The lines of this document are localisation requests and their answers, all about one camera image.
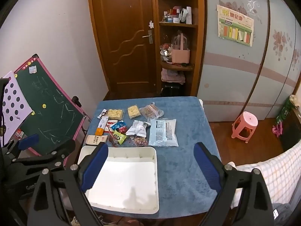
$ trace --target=green chalkboard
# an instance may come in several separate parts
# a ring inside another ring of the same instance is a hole
[[[37,133],[40,138],[32,148],[40,155],[45,155],[68,139],[73,139],[84,114],[61,90],[38,55],[27,60],[15,72],[15,77],[33,110],[20,129],[27,136]]]

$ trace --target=pink basket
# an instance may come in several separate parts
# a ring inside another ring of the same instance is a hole
[[[190,50],[183,50],[183,33],[181,33],[180,50],[173,49],[172,62],[173,63],[189,63]]]

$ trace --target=poster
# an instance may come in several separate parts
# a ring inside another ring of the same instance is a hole
[[[217,5],[219,37],[252,46],[254,19],[232,9]]]

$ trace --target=blue tablecloth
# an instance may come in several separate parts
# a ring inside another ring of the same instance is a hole
[[[88,135],[94,135],[103,109],[122,109],[123,120],[128,127],[134,120],[146,121],[141,115],[132,120],[128,117],[127,108],[137,104],[139,108],[155,102],[164,111],[162,118],[177,119],[176,131],[179,147],[155,147],[158,163],[159,211],[155,214],[129,214],[95,210],[120,216],[134,218],[177,218],[203,213],[209,210],[216,191],[210,189],[193,156],[193,147],[203,142],[211,154],[219,159],[219,152],[213,138],[204,110],[196,97],[140,98],[110,100],[99,103],[88,129]],[[122,147],[133,147],[126,140]]]

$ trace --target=sliding wardrobe door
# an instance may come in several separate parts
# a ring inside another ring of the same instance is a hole
[[[293,58],[290,65],[290,71],[288,72],[283,88],[273,108],[270,110],[270,113],[267,116],[268,118],[276,117],[279,111],[281,110],[282,105],[286,100],[286,98],[292,94],[297,84],[300,71],[301,71],[301,27],[296,20],[296,42],[295,42],[295,48],[293,52]]]
[[[234,121],[261,65],[268,33],[267,0],[207,0],[207,38],[198,97],[209,121]],[[217,5],[254,19],[252,47],[218,37]]]
[[[253,113],[259,120],[267,117],[275,103],[275,108],[269,116],[276,115],[287,96],[287,93],[279,94],[283,88],[285,92],[288,92],[289,87],[292,92],[295,86],[292,81],[296,81],[287,79],[295,46],[295,17],[283,0],[269,1],[271,24],[267,53],[260,77],[245,108],[245,111]]]

